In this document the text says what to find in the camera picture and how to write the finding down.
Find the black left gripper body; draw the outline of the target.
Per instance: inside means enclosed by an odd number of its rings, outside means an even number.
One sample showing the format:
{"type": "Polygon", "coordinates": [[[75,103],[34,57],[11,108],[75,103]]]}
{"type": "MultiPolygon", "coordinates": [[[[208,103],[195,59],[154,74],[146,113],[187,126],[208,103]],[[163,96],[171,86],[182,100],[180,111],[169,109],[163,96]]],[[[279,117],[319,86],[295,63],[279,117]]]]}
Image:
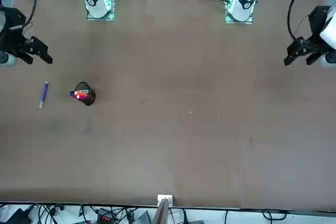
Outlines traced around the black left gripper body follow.
{"type": "Polygon", "coordinates": [[[312,35],[307,39],[310,48],[308,52],[328,52],[331,47],[320,37],[320,33],[326,23],[330,6],[316,6],[309,14],[309,24],[312,35]]]}

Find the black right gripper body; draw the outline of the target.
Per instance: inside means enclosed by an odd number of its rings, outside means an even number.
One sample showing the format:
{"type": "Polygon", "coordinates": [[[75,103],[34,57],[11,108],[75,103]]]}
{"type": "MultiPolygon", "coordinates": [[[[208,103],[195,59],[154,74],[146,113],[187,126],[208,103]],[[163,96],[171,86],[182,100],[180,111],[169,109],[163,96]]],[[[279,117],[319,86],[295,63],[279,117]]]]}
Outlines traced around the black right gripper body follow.
{"type": "Polygon", "coordinates": [[[23,36],[26,16],[17,8],[1,6],[1,51],[10,54],[29,51],[29,40],[23,36]]]}

